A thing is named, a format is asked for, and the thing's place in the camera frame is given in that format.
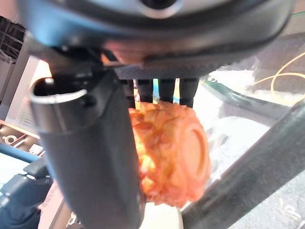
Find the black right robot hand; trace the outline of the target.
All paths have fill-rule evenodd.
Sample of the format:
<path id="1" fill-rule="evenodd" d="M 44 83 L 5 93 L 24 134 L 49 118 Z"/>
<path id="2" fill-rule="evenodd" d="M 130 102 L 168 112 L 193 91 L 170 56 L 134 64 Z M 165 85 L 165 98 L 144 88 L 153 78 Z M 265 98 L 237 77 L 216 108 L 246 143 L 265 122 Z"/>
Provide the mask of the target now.
<path id="1" fill-rule="evenodd" d="M 122 80 L 200 77 L 275 39 L 292 0 L 20 0 L 32 55 L 51 82 L 30 90 L 51 174 L 88 229 L 144 217 Z"/>

